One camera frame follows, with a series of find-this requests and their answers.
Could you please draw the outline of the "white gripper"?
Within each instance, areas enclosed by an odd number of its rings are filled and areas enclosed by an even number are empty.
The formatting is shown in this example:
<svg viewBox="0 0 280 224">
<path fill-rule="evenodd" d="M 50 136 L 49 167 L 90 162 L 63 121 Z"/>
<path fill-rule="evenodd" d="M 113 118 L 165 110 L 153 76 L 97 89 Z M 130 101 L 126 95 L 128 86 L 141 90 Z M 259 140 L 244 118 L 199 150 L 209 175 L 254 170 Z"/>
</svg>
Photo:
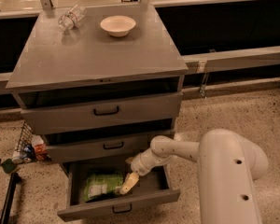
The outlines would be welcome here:
<svg viewBox="0 0 280 224">
<path fill-rule="evenodd" d="M 155 167 L 166 165 L 172 158 L 172 155 L 162 157 L 154 153 L 151 148 L 127 158 L 125 162 L 131 165 L 133 173 L 127 174 L 119 193 L 127 194 L 137 184 L 139 176 L 147 175 Z"/>
</svg>

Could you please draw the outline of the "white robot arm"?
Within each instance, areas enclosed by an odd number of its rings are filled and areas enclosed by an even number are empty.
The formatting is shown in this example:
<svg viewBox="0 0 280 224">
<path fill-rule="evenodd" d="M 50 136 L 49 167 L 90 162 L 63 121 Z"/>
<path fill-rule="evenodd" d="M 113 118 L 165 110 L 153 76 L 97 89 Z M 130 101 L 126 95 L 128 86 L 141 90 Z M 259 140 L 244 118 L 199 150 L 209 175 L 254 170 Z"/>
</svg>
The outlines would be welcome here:
<svg viewBox="0 0 280 224">
<path fill-rule="evenodd" d="M 261 147 L 229 130 L 214 129 L 198 142 L 154 137 L 146 151 L 127 160 L 131 172 L 120 193 L 174 157 L 197 164 L 201 224 L 262 224 L 254 181 L 267 172 L 268 158 Z"/>
</svg>

